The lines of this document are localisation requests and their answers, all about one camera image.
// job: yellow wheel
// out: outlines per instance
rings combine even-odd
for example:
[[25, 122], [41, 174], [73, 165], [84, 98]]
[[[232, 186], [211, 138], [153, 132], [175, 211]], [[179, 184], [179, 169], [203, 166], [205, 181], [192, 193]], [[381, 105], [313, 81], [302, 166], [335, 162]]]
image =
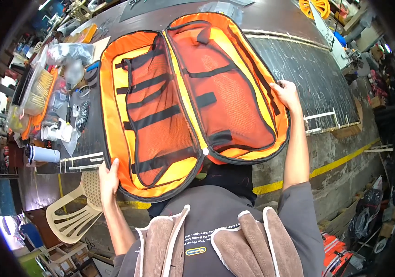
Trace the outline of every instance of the yellow wheel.
[[308, 18], [314, 19], [314, 16], [312, 15], [311, 12], [311, 7], [309, 5], [310, 1], [314, 4], [316, 10], [319, 11], [322, 18], [327, 19], [331, 12], [330, 3], [328, 2], [328, 0], [299, 0], [300, 10]]

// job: white machine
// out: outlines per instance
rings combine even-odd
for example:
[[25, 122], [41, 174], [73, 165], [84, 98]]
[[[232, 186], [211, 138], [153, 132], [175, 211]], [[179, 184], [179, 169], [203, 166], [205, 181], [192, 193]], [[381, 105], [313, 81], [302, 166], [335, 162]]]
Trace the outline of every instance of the white machine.
[[354, 61], [357, 61], [361, 55], [359, 50], [344, 49], [340, 44], [339, 40], [334, 36], [333, 31], [328, 27], [322, 18], [321, 14], [317, 10], [316, 6], [309, 1], [311, 8], [311, 14], [314, 17], [317, 29], [325, 37], [325, 40], [330, 47], [330, 52], [333, 55], [336, 63], [341, 70], [346, 69]]

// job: yellow floor line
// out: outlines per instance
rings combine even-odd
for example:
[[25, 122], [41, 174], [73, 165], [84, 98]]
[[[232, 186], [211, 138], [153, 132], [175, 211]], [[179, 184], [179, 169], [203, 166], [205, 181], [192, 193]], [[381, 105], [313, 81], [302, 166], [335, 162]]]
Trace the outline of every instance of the yellow floor line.
[[57, 180], [59, 181], [59, 191], [61, 192], [61, 198], [64, 196], [64, 194], [62, 193], [62, 182], [61, 182], [61, 174], [58, 173], [57, 174]]
[[[335, 160], [332, 163], [329, 163], [327, 165], [324, 165], [318, 169], [314, 169], [313, 172], [309, 175], [310, 178], [316, 177], [320, 174], [323, 174], [327, 171], [330, 171], [332, 169], [337, 168], [338, 166], [350, 161], [352, 158], [357, 157], [358, 155], [362, 154], [363, 151], [369, 149], [373, 144], [375, 144], [376, 142], [378, 142], [380, 140], [380, 138], [375, 139], [374, 141], [370, 142], [369, 144], [367, 144], [366, 146], [358, 149], [357, 151], [346, 155], [343, 158], [340, 158], [338, 160]], [[267, 184], [267, 185], [263, 185], [263, 186], [258, 186], [258, 187], [254, 187], [253, 188], [253, 192], [257, 195], [262, 195], [262, 194], [266, 194], [268, 192], [272, 192], [272, 191], [277, 191], [280, 190], [282, 188], [283, 185], [283, 181], [278, 181], [278, 182], [274, 182], [272, 184]]]
[[[340, 158], [338, 160], [335, 160], [332, 163], [329, 163], [327, 165], [324, 165], [318, 169], [313, 170], [313, 172], [310, 174], [310, 178], [316, 177], [320, 174], [323, 174], [325, 172], [328, 172], [332, 169], [335, 169], [339, 166], [341, 166], [342, 164], [350, 161], [351, 159], [357, 157], [358, 155], [362, 154], [363, 151], [369, 149], [373, 144], [375, 144], [376, 142], [380, 141], [380, 138], [375, 139], [374, 141], [370, 142], [369, 144], [367, 144], [366, 146], [358, 149], [357, 151], [346, 155], [343, 158]], [[61, 196], [62, 196], [62, 186], [61, 186], [61, 177], [58, 174], [59, 177], [59, 188], [61, 189]], [[278, 182], [274, 182], [272, 184], [266, 184], [263, 186], [258, 186], [258, 187], [254, 187], [253, 188], [253, 192], [257, 195], [262, 195], [262, 194], [266, 194], [272, 191], [277, 191], [282, 189], [282, 185], [283, 185], [283, 181], [278, 181]], [[73, 200], [73, 202], [76, 203], [80, 203], [80, 204], [87, 204], [87, 200], [85, 198], [77, 198], [75, 200]], [[136, 209], [148, 209], [149, 207], [151, 207], [150, 203], [144, 203], [144, 202], [139, 202], [139, 201], [118, 201], [118, 205], [119, 207], [127, 207], [127, 206], [132, 206]]]

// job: hand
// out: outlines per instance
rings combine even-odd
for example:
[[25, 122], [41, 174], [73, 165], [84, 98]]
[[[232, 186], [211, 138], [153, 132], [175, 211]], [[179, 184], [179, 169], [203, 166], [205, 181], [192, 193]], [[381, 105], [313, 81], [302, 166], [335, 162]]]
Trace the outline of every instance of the hand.
[[116, 192], [119, 187], [117, 170], [119, 169], [119, 159], [115, 159], [112, 166], [107, 169], [105, 162], [99, 167], [99, 184], [101, 187], [102, 206], [109, 205], [116, 201]]
[[301, 113], [302, 108], [300, 106], [296, 85], [286, 80], [279, 80], [278, 82], [282, 84], [283, 88], [276, 83], [270, 83], [270, 86], [276, 92], [280, 101], [282, 101], [282, 103], [289, 109], [290, 112]]

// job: paper sheet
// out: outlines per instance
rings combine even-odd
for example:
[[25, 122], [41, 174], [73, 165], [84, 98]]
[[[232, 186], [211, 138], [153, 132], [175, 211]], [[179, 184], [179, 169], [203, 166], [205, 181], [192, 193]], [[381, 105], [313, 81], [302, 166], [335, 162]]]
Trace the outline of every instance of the paper sheet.
[[96, 41], [93, 43], [94, 45], [94, 52], [93, 52], [93, 61], [98, 61], [101, 59], [101, 54], [104, 52], [105, 48], [108, 45], [108, 42], [110, 41], [110, 37], [106, 37], [104, 39], [101, 39], [99, 41]]

